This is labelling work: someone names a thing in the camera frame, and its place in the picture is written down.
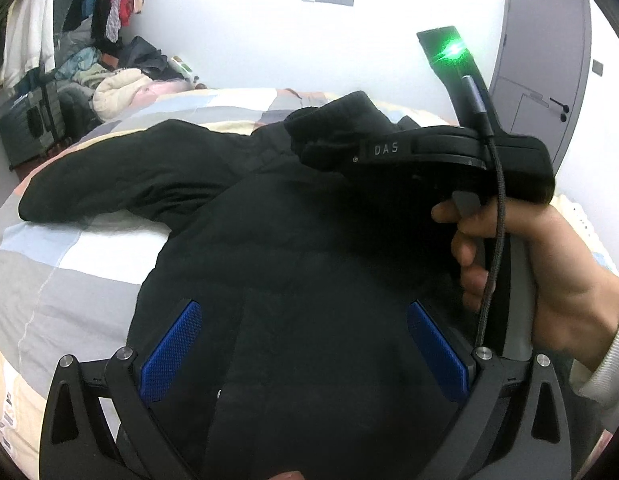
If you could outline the white right sleeve forearm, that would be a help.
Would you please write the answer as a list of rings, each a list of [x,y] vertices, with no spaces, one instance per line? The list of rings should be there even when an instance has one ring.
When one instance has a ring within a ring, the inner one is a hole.
[[[600,408],[605,430],[619,429],[619,276],[609,275],[577,324],[570,382]]]

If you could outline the person's right hand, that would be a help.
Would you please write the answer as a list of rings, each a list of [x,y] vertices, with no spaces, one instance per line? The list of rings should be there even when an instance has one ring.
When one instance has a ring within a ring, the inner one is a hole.
[[[496,234],[496,205],[489,204],[463,218],[453,202],[434,206],[432,218],[455,222],[451,251],[461,267],[463,305],[477,312],[485,295],[487,271],[475,262],[477,240]],[[525,240],[537,285],[535,342],[574,359],[577,324],[597,286],[614,274],[597,263],[587,245],[563,215],[550,205],[508,200],[506,230]]]

